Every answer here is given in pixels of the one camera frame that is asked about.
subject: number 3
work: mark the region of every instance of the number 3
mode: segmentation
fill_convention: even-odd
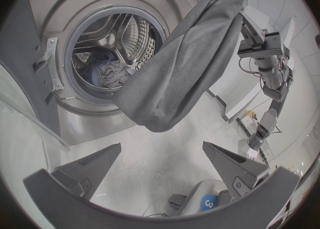
[[[206,206],[209,207],[209,208],[212,208],[214,205],[213,205],[212,202],[210,203],[210,201],[207,199],[206,200]]]

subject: gray fabric sleeve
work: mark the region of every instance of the gray fabric sleeve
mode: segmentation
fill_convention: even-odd
[[[200,1],[114,95],[114,103],[153,132],[171,129],[226,69],[241,31],[243,4]]]

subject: cable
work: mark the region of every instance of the cable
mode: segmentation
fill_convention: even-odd
[[[153,214],[153,215],[162,215],[162,213],[159,213],[159,214]],[[153,215],[148,215],[146,217],[150,217],[150,216],[153,216]]]
[[[237,127],[237,131],[238,131],[238,134],[240,135],[240,133],[239,133],[239,124],[238,124],[238,127]],[[244,139],[241,135],[240,135],[240,137],[241,137],[242,139]]]
[[[250,69],[250,71],[252,72],[252,69],[251,69],[251,59],[252,59],[252,57],[250,57],[250,61],[249,61],[249,69]]]
[[[279,131],[279,132],[281,132],[281,133],[282,133],[282,131],[281,131],[277,126],[276,126],[276,128],[278,129],[278,131]]]
[[[262,87],[262,84],[261,84],[261,79],[262,79],[262,76],[260,77],[260,88],[261,88],[261,90],[263,90],[263,87]]]
[[[259,74],[259,75],[261,75],[259,71],[247,71],[247,70],[245,70],[245,69],[241,66],[241,63],[240,63],[242,59],[243,59],[243,58],[240,58],[240,60],[239,60],[239,67],[240,67],[240,69],[242,69],[244,72],[249,73],[249,74]]]
[[[271,134],[275,134],[275,133],[281,133],[282,134],[282,131],[277,126],[276,126],[276,128],[277,128],[278,132],[273,132]]]

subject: yellow object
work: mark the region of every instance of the yellow object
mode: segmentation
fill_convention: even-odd
[[[246,116],[246,115],[249,115],[249,116],[250,116],[251,118],[253,118],[253,119],[254,119],[255,116],[256,116],[256,114],[255,114],[253,111],[247,111],[247,110],[245,110],[245,113],[244,113],[244,114],[245,114],[245,116]]]

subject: blue ball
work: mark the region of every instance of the blue ball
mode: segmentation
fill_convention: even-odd
[[[202,211],[210,210],[216,204],[216,197],[212,194],[205,195],[200,201],[200,207]]]

